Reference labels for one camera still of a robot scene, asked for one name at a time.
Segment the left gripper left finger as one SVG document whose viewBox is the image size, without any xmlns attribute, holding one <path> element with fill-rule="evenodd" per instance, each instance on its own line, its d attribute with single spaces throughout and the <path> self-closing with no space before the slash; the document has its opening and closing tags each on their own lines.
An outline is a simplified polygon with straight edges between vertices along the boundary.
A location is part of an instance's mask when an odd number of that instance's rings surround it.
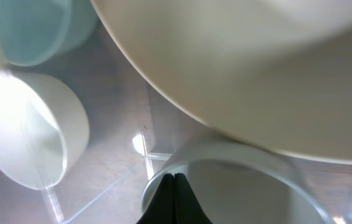
<svg viewBox="0 0 352 224">
<path fill-rule="evenodd" d="M 137 224 L 171 224 L 174 209 L 174 177 L 165 174 Z"/>
</svg>

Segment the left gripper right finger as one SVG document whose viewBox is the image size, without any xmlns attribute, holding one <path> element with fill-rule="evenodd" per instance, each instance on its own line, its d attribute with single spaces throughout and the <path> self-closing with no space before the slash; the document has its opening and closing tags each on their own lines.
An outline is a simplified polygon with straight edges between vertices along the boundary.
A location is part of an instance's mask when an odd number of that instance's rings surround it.
<svg viewBox="0 0 352 224">
<path fill-rule="evenodd" d="M 186 176 L 174 175 L 174 220 L 176 224 L 212 224 L 202 210 Z"/>
</svg>

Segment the grey translucent cup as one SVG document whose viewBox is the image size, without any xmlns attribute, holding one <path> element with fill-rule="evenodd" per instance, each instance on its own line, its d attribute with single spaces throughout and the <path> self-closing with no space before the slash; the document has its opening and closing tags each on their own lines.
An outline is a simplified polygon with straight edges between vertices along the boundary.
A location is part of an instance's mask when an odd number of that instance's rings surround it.
<svg viewBox="0 0 352 224">
<path fill-rule="evenodd" d="M 331 223 L 293 164 L 231 141 L 200 142 L 174 153 L 148 181 L 142 215 L 163 176 L 178 173 L 212 223 Z"/>
</svg>

